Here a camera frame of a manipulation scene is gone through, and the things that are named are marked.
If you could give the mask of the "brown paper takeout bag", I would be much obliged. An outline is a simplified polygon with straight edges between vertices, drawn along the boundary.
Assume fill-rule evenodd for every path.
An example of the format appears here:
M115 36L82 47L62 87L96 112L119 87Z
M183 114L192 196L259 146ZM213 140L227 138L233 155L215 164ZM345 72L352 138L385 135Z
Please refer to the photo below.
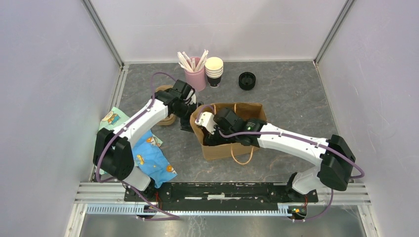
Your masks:
M261 103L212 103L209 105L198 106L197 109L189 117L190 125L196 135L198 142L201 145L202 153L205 160L217 160L222 158L235 158L235 156L250 154L253 156L253 152L258 150L254 146L243 146L240 143L227 143L217 146L207 146L204 144L204 136L207 134L206 130L198 127L195 124L195 120L198 118L200 112L211 112L214 109L215 112L219 112L222 108L233 109L238 116L243 119L257 118L266 120L266 114Z

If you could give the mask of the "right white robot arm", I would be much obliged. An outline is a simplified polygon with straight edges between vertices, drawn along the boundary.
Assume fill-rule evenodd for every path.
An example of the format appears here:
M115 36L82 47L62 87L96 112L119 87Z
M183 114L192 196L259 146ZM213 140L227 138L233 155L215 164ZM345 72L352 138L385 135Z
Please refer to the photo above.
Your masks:
M355 158L338 135L330 139L305 136L258 118L243 119L230 108L223 108L216 114L201 112L195 124L205 128L211 141L216 143L232 142L273 149L313 164L311 169L297 172L289 179L285 194L291 201L299 201L311 190L321 187L336 191L347 189Z

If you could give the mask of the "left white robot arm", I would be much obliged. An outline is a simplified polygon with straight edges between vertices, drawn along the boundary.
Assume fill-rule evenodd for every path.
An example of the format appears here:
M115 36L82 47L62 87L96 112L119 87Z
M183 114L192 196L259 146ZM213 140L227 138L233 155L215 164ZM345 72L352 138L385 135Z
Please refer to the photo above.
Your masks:
M102 128L96 134L93 164L112 177L136 189L143 201L155 196L154 180L134 166L132 149L140 138L170 115L189 118L196 109L194 88L177 80L168 89L155 92L135 115L115 129Z

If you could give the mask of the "brown cardboard cup carriers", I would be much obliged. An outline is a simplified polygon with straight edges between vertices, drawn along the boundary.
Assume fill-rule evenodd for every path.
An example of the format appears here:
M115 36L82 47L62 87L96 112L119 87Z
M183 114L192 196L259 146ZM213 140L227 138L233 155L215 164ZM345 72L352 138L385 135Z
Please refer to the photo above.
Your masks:
M155 92L165 91L165 90L170 89L170 88L172 88L172 85L161 85L161 86L156 88ZM173 124L175 122L175 120L176 120L175 115L169 115L165 119L159 121L157 123L157 125L158 126L169 126L169 125Z

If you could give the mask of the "stack of paper cups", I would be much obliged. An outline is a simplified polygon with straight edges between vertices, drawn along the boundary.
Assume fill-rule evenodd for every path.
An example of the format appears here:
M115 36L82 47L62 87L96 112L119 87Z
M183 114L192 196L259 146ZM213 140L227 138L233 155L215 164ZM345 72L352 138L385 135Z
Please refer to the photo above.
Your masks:
M205 63L205 72L209 85L216 88L221 83L223 74L223 60L219 57L210 57Z

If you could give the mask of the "pink metal utensil cup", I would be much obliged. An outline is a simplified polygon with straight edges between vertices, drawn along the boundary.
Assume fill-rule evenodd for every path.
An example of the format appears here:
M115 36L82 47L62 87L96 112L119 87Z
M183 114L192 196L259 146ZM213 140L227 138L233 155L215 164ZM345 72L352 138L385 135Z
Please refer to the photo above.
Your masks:
M190 72L186 69L184 69L184 71L186 82L190 84L196 91L202 91L205 89L207 85L207 79L204 66L197 72Z

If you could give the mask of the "blue patterned cloth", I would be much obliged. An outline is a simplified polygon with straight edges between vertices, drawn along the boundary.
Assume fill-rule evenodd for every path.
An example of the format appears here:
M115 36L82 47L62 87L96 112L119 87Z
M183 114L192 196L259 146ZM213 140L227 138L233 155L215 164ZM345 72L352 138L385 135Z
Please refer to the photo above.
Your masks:
M160 149L162 143L162 140L149 130L141 136L132 149L135 165L155 181L157 189L177 176Z

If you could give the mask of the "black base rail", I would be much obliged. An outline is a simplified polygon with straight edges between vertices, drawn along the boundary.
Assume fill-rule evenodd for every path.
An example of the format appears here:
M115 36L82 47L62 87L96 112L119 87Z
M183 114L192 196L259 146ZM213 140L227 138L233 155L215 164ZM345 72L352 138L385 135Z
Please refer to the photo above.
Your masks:
M318 202L316 190L302 195L285 183L163 183L145 191L165 211L267 211L279 203Z

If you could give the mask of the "green patterned cloth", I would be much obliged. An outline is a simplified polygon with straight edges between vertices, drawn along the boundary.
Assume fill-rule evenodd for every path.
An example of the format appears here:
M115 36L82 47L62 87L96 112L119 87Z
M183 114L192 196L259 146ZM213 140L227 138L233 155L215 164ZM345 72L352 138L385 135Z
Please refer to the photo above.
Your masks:
M127 116L123 111L120 109L113 107L112 110L101 120L99 129L107 128L109 130L115 129L117 126L122 125L124 122L126 122L129 119L129 116ZM153 155L160 155L161 151L157 151L154 148L151 148L151 146L160 147L162 145L162 140L159 139L157 136L155 136L151 130L148 130L135 144L135 152L138 150L137 147L142 146L143 144L147 143L145 145L146 153L153 153Z

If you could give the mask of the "stack of black lids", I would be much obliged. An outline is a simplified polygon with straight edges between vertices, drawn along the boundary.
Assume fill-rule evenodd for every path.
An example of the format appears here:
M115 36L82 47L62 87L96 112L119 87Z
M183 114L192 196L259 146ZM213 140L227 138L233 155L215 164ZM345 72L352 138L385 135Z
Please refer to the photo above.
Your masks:
M239 75L238 85L242 90L252 90L256 84L256 76L251 72L243 72Z

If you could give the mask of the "wooden stirrers in wrappers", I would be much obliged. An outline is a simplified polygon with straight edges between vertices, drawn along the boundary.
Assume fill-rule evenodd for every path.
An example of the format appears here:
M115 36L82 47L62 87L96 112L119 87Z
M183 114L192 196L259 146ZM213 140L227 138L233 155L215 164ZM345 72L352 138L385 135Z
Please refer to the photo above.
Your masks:
M179 60L178 64L187 72L198 72L204 68L208 53L209 51L205 49L202 56L199 58L199 60L197 60L196 58L189 57L186 52L177 52L177 57Z

